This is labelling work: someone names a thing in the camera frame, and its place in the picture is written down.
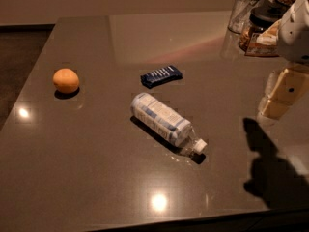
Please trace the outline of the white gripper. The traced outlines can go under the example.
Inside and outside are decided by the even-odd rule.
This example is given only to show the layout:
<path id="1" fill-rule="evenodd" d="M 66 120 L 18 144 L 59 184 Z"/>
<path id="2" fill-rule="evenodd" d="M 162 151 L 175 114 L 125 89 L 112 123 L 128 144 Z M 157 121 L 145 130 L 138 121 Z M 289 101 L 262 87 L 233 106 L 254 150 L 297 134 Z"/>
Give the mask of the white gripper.
<path id="1" fill-rule="evenodd" d="M 279 120 L 309 91 L 309 66 L 304 65 L 309 63 L 309 0 L 295 0 L 282 16 L 277 52 L 294 63 L 268 77 L 258 110 L 273 120 Z"/>

